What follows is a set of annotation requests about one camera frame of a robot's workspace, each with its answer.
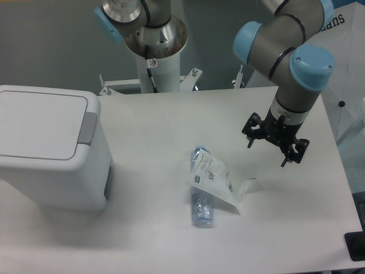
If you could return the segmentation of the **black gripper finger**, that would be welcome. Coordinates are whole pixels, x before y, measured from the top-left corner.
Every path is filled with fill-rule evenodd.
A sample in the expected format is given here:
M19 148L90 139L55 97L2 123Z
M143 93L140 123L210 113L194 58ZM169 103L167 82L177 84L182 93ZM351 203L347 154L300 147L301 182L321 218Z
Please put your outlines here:
M252 113L250 118L242 129L242 133L246 135L248 142L248 148L250 148L255 140L261 140L265 138L265 129L263 126L263 120L256 113Z
M290 163L295 162L299 164L309 144L310 144L309 140L297 139L297 138L294 138L293 141L289 141L288 143L281 144L280 149L285 156L281 164L281 167L284 167L288 162Z

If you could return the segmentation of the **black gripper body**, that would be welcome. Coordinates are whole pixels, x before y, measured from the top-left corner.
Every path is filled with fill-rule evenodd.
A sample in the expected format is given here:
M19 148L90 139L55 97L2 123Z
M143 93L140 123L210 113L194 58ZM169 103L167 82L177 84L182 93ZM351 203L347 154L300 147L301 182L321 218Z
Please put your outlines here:
M299 131L299 124L284 124L285 118L276 119L272 114L267 114L260 129L263 131L264 138L276 145L288 147L294 144L296 134Z

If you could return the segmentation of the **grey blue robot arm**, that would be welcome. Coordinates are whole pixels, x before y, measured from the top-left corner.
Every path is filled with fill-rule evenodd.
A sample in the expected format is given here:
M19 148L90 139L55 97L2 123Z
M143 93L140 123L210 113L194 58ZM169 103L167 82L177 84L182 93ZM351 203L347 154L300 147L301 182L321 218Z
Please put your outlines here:
M309 44L331 20L331 1L265 1L274 14L268 25L244 24L234 54L277 86L265 118L252 114L242 129L249 143L264 139L279 147L284 162L300 163L309 141L296 137L327 86L334 58ZM135 55L143 93L181 91L180 53L188 34L170 1L103 1L94 10L100 28Z

